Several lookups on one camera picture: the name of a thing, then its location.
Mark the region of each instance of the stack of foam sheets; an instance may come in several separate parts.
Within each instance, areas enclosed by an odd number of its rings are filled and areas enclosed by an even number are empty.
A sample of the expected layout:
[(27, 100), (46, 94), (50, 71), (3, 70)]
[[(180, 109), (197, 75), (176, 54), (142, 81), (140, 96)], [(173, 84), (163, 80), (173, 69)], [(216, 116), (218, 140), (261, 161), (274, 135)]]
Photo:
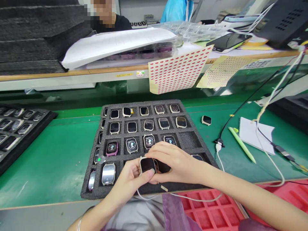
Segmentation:
[(0, 75), (63, 73), (59, 61), (79, 39), (96, 34), (78, 0), (0, 3)]

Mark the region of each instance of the connector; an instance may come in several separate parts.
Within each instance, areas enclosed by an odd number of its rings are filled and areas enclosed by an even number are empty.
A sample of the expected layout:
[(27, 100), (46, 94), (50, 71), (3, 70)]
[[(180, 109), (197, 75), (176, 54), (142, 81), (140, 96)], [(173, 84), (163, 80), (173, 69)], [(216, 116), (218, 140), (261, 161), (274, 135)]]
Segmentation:
[(288, 161), (295, 161), (295, 158), (293, 158), (286, 150), (284, 150), (281, 146), (275, 145), (274, 149), (276, 152), (279, 152), (284, 158), (286, 158)]
[(220, 138), (218, 138), (217, 140), (215, 140), (214, 143), (219, 144), (219, 145), (222, 146), (223, 148), (225, 147), (225, 146), (224, 146), (224, 141), (223, 141), (222, 139), (220, 139)]

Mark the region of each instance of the tape roll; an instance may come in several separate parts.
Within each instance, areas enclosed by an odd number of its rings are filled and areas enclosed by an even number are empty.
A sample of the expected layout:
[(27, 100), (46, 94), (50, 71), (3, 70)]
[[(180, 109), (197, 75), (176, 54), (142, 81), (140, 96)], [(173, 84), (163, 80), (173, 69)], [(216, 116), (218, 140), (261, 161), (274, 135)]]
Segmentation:
[(268, 40), (265, 38), (253, 36), (247, 43), (245, 43), (245, 46), (259, 47), (265, 45), (267, 42)]

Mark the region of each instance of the sticker sheet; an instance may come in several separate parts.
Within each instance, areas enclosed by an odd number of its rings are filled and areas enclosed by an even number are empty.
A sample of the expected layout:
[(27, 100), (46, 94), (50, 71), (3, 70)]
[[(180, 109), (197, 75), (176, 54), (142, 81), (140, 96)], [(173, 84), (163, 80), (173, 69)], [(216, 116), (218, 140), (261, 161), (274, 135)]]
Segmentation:
[(221, 56), (205, 72), (200, 79), (198, 88), (225, 87), (235, 73), (242, 67), (257, 59)]
[(194, 86), (213, 45), (193, 52), (149, 63), (150, 92), (163, 94)]

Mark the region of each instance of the label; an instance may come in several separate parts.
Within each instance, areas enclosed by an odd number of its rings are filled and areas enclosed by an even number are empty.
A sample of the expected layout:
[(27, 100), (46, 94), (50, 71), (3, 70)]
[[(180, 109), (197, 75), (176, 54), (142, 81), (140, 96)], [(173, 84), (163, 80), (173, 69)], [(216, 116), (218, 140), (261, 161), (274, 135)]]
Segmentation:
[(242, 69), (262, 68), (262, 67), (266, 67), (270, 62), (271, 62), (271, 60), (255, 61), (253, 63), (250, 63), (250, 64), (244, 66)]
[(132, 76), (134, 73), (116, 75), (116, 77)]

